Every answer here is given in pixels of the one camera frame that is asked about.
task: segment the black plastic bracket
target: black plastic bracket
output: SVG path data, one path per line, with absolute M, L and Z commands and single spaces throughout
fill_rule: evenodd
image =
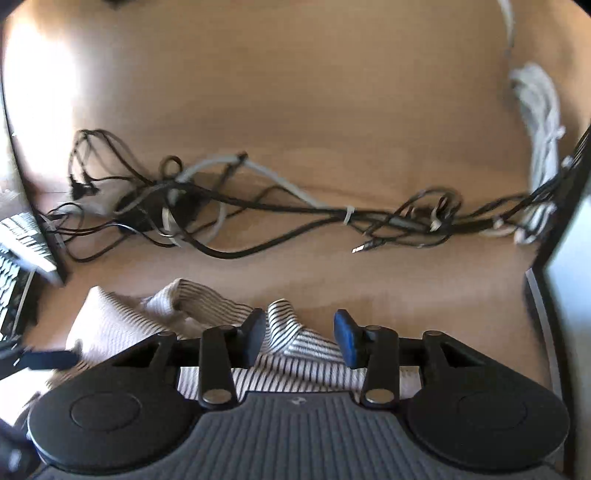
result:
M 254 365 L 265 338 L 266 315 L 255 309 L 242 325 L 221 325 L 203 332 L 199 352 L 199 404 L 227 410 L 238 404 L 232 368 Z
M 386 327 L 360 327 L 347 310 L 335 313 L 335 338 L 349 368 L 367 367 L 360 402 L 366 408 L 393 408 L 400 399 L 400 343 Z

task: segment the black metal frame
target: black metal frame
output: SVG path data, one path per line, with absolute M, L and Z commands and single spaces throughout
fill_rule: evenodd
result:
M 530 312 L 540 322 L 544 346 L 550 367 L 550 379 L 554 393 L 559 395 L 569 410 L 571 429 L 564 443 L 564 466 L 566 475 L 573 477 L 576 463 L 577 416 L 573 371 L 569 347 L 561 326 L 560 316 L 553 301 L 552 292 L 545 276 L 545 268 L 556 248 L 560 245 L 573 215 L 591 179 L 591 144 L 584 148 L 572 184 L 553 219 L 553 228 L 541 244 L 538 255 L 526 272 L 526 299 Z

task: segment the keyboard key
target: keyboard key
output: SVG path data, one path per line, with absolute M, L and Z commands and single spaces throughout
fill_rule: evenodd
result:
M 0 298 L 0 305 L 2 305 L 2 307 L 8 306 L 8 303 L 10 302 L 11 295 L 12 295 L 12 289 L 8 288 L 8 289 L 4 290 L 4 293 L 2 294 L 2 297 Z
M 0 308 L 0 333 L 4 336 L 10 336 L 12 334 L 12 326 L 14 321 L 10 316 L 7 308 Z

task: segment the striped shirt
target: striped shirt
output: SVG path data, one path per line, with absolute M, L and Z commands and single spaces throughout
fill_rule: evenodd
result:
M 199 338 L 219 325 L 240 325 L 253 307 L 222 297 L 206 286 L 178 279 L 146 299 L 89 291 L 68 336 L 66 347 L 78 348 L 82 360 L 73 369 L 57 372 L 49 380 L 54 388 L 78 373 L 120 353 L 162 330 L 180 339 Z M 256 363 L 249 369 L 233 369 L 239 398 L 247 391 L 313 392 L 349 390 L 358 397 L 365 369 L 347 368 L 332 341 L 298 321 L 288 300 L 267 307 L 267 330 Z M 197 398 L 199 367 L 182 367 L 178 390 Z M 401 368 L 401 397 L 420 389 L 418 371 Z

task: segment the cable tie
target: cable tie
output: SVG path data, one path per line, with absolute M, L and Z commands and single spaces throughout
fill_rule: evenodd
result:
M 354 212 L 355 212 L 355 207 L 352 205 L 347 205 L 347 215 L 345 215 L 343 225 L 349 224 L 349 220 L 351 220 L 351 216 L 354 214 Z
M 555 133 L 555 139 L 556 140 L 560 140 L 564 134 L 566 133 L 566 128 L 564 127 L 564 125 L 560 125 L 557 129 L 556 129 L 556 133 Z
M 525 231 L 522 228 L 515 230 L 514 242 L 517 245 L 529 244 L 529 239 L 525 236 Z
M 430 229 L 430 231 L 436 232 L 437 230 L 439 230 L 441 228 L 441 225 L 442 225 L 441 220 L 438 219 L 438 218 L 436 218 L 435 220 L 433 220 L 431 222 L 431 229 Z
M 573 166 L 573 164 L 574 164 L 574 158 L 571 157 L 570 155 L 566 156 L 564 158 L 564 160 L 562 161 L 563 168 L 570 168 Z

